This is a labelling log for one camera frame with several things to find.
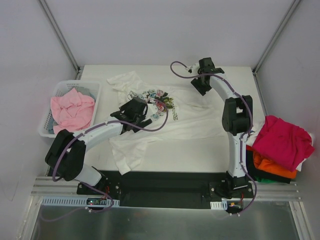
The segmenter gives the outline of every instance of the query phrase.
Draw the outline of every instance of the floral print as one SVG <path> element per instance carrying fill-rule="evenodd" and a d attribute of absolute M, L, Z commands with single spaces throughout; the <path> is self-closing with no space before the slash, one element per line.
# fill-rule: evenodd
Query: floral print
<path fill-rule="evenodd" d="M 167 92 L 164 92 L 160 89 L 149 89 L 148 91 L 143 91 L 143 93 L 135 93 L 133 91 L 130 91 L 128 95 L 129 99 L 132 98 L 140 98 L 142 100 L 145 100 L 148 104 L 152 103 L 156 105 L 157 107 L 157 112 L 151 117 L 154 120 L 158 120 L 160 116 L 163 116 L 164 113 L 166 112 L 165 107 L 161 105 L 158 102 L 152 101 L 153 99 L 159 100 L 163 102 L 168 109 L 172 110 L 172 115 L 173 115 L 173 120 L 178 120 L 178 115 L 175 109 L 175 104 L 174 104 L 174 99 L 172 97 L 169 97 L 169 94 Z"/>

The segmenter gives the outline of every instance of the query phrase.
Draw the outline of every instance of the stack of clothes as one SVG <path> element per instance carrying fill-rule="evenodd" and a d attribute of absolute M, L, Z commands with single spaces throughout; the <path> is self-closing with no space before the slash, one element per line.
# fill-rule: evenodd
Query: stack of clothes
<path fill-rule="evenodd" d="M 272 115 L 252 128 L 246 149 L 249 175 L 259 182 L 288 184 L 315 150 L 303 128 Z"/>
<path fill-rule="evenodd" d="M 48 123 L 48 132 L 57 134 L 63 129 L 74 132 L 90 127 L 95 103 L 90 90 L 80 86 L 72 88 L 63 96 L 52 97 L 52 118 Z"/>

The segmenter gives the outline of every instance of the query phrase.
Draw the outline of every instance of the white plastic basket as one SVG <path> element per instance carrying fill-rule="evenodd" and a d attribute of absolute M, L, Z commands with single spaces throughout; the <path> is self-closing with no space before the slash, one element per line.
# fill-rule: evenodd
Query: white plastic basket
<path fill-rule="evenodd" d="M 99 81 L 85 81 L 85 80 L 66 80 L 59 82 L 53 91 L 53 94 L 51 97 L 62 97 L 66 93 L 68 93 L 72 88 L 74 87 L 83 87 L 90 90 L 90 93 L 95 98 L 95 105 L 94 105 L 94 111 L 91 119 L 90 126 L 94 124 L 95 116 L 97 112 L 97 107 L 99 103 L 99 97 L 101 92 L 101 83 Z M 48 110 L 45 112 L 45 114 L 42 117 L 40 126 L 38 128 L 38 132 L 40 136 L 42 137 L 48 137 L 48 138 L 55 138 L 56 134 L 50 134 L 48 131 L 48 125 L 52 119 L 52 112 L 50 108 L 50 102 Z"/>

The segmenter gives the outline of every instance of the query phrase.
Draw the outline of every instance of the magenta cloth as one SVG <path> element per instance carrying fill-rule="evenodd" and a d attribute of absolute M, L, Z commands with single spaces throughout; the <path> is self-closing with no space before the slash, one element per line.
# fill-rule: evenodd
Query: magenta cloth
<path fill-rule="evenodd" d="M 50 107 L 53 119 L 58 123 L 53 126 L 53 132 L 57 134 L 63 129 L 74 132 L 90 126 L 95 100 L 73 88 L 64 96 L 52 97 Z"/>
<path fill-rule="evenodd" d="M 293 172 L 314 152 L 311 144 L 312 139 L 303 128 L 275 116 L 266 116 L 252 148 Z"/>

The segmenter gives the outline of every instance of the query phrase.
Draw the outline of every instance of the white cloth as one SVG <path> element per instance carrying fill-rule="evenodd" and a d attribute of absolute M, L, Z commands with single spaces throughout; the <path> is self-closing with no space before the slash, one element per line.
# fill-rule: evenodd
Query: white cloth
<path fill-rule="evenodd" d="M 246 144 L 250 147 L 252 147 L 252 145 L 255 143 L 256 138 L 258 136 L 258 134 L 260 133 L 260 130 L 262 129 L 262 127 L 265 125 L 265 121 L 262 122 L 257 122 L 253 124 L 251 133 L 249 135 L 249 137 L 246 140 Z M 308 133 L 312 139 L 312 143 L 311 145 L 313 145 L 314 143 L 314 136 L 310 133 Z M 302 163 L 304 163 L 307 160 L 307 158 L 305 158 L 302 162 L 300 162 L 300 164 L 296 167 L 296 170 L 298 170 L 299 172 L 301 172 L 302 169 Z"/>
<path fill-rule="evenodd" d="M 137 133 L 129 131 L 109 140 L 115 164 L 122 175 L 144 160 L 148 143 L 223 135 L 221 115 L 214 109 L 213 100 L 201 96 L 194 88 L 147 84 L 134 71 L 112 77 L 107 81 L 113 85 L 114 90 L 118 91 L 119 106 L 128 102 L 132 95 L 144 99 L 161 95 L 160 97 L 166 96 L 166 105 L 172 107 L 168 110 L 168 121 L 161 130 L 156 132 L 140 130 Z M 160 127 L 165 120 L 165 115 L 165 112 L 157 113 L 151 118 L 152 124 L 146 128 Z"/>

